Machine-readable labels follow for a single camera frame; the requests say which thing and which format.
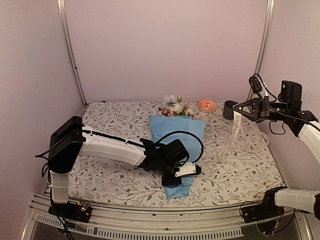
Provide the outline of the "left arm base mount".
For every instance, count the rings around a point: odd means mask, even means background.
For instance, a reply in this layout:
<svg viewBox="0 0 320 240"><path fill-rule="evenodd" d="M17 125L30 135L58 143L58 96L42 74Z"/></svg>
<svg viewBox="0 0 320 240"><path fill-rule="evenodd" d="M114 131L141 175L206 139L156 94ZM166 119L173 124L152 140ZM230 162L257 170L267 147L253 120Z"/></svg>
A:
<svg viewBox="0 0 320 240"><path fill-rule="evenodd" d="M92 208L90 204L82 200L77 203L69 201L67 203L55 203L51 199L48 213L60 219L88 223L92 215Z"/></svg>

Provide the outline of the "pink fake flower stems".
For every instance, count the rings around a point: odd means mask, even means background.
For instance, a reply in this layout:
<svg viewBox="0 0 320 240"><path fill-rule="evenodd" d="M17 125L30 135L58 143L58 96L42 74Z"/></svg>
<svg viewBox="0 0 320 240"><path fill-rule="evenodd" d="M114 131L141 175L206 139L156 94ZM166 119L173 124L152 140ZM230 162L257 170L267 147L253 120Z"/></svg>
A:
<svg viewBox="0 0 320 240"><path fill-rule="evenodd" d="M174 114L172 113L170 108L165 108L165 107L159 107L158 108L158 113L160 116L165 116L165 117L172 117Z"/></svg>

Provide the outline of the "white ribbon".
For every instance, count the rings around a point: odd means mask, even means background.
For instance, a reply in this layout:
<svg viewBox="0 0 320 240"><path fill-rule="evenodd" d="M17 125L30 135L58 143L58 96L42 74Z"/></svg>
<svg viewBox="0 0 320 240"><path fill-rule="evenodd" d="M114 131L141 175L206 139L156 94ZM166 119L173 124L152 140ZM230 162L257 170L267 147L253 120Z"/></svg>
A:
<svg viewBox="0 0 320 240"><path fill-rule="evenodd" d="M227 134L225 141L222 144L221 152L218 157L218 162L224 164L228 158L228 153L233 145L237 142L238 135L243 134L242 114L233 111L233 126L230 134Z"/></svg>

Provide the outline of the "white fake flower stems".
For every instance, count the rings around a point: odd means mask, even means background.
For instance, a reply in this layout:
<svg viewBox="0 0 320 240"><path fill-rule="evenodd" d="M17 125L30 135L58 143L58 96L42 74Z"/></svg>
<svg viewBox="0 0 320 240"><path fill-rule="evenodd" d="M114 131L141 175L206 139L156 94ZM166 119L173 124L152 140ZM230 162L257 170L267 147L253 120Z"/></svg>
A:
<svg viewBox="0 0 320 240"><path fill-rule="evenodd" d="M178 96L176 102L173 103L170 107L171 112L174 116L185 116L185 117L193 117L194 112L188 104L182 103L183 97Z"/></svg>

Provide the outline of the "pale blue fake flower stems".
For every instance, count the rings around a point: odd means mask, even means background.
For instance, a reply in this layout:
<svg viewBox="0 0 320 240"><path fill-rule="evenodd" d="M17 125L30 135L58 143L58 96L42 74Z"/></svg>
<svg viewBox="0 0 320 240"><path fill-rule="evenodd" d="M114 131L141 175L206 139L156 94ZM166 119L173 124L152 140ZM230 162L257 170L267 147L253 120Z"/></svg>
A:
<svg viewBox="0 0 320 240"><path fill-rule="evenodd" d="M168 105L173 105L177 102L177 97L175 95L165 95L163 101Z"/></svg>

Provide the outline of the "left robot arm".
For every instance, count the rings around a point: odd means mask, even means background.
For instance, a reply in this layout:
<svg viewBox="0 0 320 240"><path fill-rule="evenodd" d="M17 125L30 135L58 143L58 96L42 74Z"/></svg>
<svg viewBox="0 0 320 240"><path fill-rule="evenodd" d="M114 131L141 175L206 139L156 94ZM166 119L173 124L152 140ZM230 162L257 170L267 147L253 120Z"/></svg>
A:
<svg viewBox="0 0 320 240"><path fill-rule="evenodd" d="M196 172L179 139L167 144L144 138L130 140L95 130L84 125L80 116L73 116L51 135L49 149L37 155L47 160L52 205L63 217L75 211L69 202L69 178L79 156L121 161L156 172L164 187L178 185L182 176Z"/></svg>

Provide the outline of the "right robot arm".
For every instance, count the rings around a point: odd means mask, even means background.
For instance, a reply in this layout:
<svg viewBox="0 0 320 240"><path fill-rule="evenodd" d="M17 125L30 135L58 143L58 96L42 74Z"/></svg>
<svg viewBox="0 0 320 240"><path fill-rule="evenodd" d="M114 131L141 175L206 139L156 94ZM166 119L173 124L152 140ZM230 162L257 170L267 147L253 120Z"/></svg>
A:
<svg viewBox="0 0 320 240"><path fill-rule="evenodd" d="M271 101L269 99L271 93L262 80L252 76L248 81L257 97L236 104L233 107L235 113L256 123L264 120L282 122L305 145L299 157L310 157L315 163L319 163L320 123L311 111L301 109L302 85L293 81L282 81L277 100ZM313 214L318 219L320 217L320 192L291 189L286 186L274 187L264 193L262 203L245 206L241 214L244 221L250 223L281 216L285 208Z"/></svg>

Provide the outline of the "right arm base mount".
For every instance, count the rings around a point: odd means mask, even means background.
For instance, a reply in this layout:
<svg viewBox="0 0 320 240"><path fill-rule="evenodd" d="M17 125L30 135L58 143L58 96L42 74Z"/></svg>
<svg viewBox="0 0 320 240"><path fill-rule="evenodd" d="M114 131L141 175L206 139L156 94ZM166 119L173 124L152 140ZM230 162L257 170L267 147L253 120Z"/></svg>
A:
<svg viewBox="0 0 320 240"><path fill-rule="evenodd" d="M258 232L264 236L274 235L279 232L285 210L279 206L267 206L261 203L245 201L239 208L239 214L244 222L256 223Z"/></svg>

